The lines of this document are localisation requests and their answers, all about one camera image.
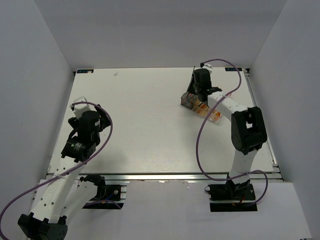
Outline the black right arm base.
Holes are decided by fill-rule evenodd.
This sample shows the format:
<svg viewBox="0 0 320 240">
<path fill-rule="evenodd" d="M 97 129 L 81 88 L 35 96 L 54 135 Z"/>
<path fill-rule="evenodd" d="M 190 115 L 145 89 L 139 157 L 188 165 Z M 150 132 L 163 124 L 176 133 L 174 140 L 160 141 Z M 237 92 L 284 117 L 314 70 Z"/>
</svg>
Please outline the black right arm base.
<svg viewBox="0 0 320 240">
<path fill-rule="evenodd" d="M 211 213 L 257 212 L 256 195 L 252 184 L 232 193 L 226 184 L 209 184 L 204 188 L 209 195 Z"/>
</svg>

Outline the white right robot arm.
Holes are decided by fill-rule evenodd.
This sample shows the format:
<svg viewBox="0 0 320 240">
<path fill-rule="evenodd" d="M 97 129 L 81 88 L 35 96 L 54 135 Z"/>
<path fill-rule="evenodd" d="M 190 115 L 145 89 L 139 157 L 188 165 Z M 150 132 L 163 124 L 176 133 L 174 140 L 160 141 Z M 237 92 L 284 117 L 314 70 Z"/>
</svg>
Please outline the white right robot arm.
<svg viewBox="0 0 320 240">
<path fill-rule="evenodd" d="M 236 200 L 249 186 L 249 172 L 254 158 L 268 139 L 262 111 L 257 106 L 240 104 L 220 88 L 213 87 L 210 71 L 205 68 L 192 72 L 187 91 L 231 123 L 231 142 L 235 152 L 231 170 L 227 174 L 225 192 L 229 198 Z"/>
</svg>

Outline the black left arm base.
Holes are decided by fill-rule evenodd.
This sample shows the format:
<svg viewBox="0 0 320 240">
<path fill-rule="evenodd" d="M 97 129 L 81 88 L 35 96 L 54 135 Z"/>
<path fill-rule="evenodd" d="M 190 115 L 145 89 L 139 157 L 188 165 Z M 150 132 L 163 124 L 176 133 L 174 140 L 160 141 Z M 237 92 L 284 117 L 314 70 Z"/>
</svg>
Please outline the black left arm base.
<svg viewBox="0 0 320 240">
<path fill-rule="evenodd" d="M 110 183 L 98 174 L 81 176 L 79 182 L 91 182 L 96 187 L 96 195 L 83 206 L 83 209 L 121 210 L 124 206 L 127 194 L 127 186 L 124 183 Z"/>
</svg>

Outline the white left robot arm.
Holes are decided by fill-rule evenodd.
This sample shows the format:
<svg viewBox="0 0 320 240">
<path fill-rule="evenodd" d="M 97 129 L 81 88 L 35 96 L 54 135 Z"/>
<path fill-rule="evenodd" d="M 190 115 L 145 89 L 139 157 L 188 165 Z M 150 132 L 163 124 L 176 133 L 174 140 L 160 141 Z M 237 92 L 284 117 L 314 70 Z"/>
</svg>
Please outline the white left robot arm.
<svg viewBox="0 0 320 240">
<path fill-rule="evenodd" d="M 39 202 L 29 214 L 22 214 L 18 225 L 31 240 L 63 240 L 68 231 L 68 223 L 85 204 L 105 196 L 105 179 L 98 174 L 81 177 L 80 186 L 70 192 L 76 178 L 104 147 L 100 132 L 112 128 L 110 115 L 99 105 L 94 109 L 90 102 L 75 102 L 70 107 L 74 117 L 68 120 L 72 127 L 54 177 Z"/>
</svg>

